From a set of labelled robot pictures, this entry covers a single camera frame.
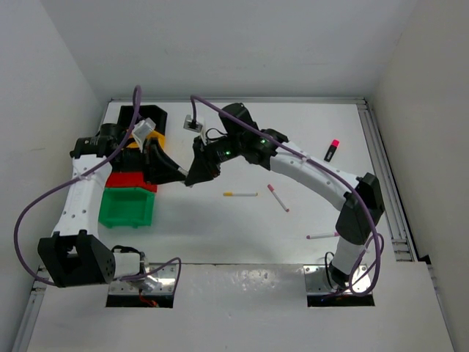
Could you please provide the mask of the white eraser block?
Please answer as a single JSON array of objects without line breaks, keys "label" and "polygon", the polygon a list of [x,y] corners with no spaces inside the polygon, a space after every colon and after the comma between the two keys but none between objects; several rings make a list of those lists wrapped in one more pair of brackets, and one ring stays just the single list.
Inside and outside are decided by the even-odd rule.
[{"label": "white eraser block", "polygon": [[181,173],[181,174],[183,174],[185,177],[188,176],[188,171],[185,170],[185,169],[183,169],[183,168],[181,168],[181,167],[178,168],[178,172]]}]

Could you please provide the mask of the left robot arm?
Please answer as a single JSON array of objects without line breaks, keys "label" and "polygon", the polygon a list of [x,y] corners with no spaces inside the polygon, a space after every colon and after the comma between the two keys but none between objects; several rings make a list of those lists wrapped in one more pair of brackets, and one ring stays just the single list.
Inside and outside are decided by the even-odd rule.
[{"label": "left robot arm", "polygon": [[116,254],[99,240],[100,204],[112,166],[133,135],[130,128],[107,123],[98,135],[80,138],[70,156],[73,179],[51,237],[40,239],[38,254],[56,287],[104,285],[114,280],[138,282],[150,276],[141,252]]}]

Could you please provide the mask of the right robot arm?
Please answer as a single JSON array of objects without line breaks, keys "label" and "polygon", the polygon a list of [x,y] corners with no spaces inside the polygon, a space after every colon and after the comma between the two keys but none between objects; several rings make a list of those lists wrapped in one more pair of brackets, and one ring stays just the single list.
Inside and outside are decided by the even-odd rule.
[{"label": "right robot arm", "polygon": [[320,195],[339,211],[339,241],[325,269],[327,284],[333,290],[347,288],[367,242],[379,240],[376,226],[385,206],[378,178],[369,172],[356,176],[334,169],[308,155],[284,134],[258,128],[242,103],[215,107],[214,111],[225,133],[213,141],[203,136],[193,140],[194,158],[185,185],[214,180],[223,162],[241,156],[249,164],[286,176]]}]

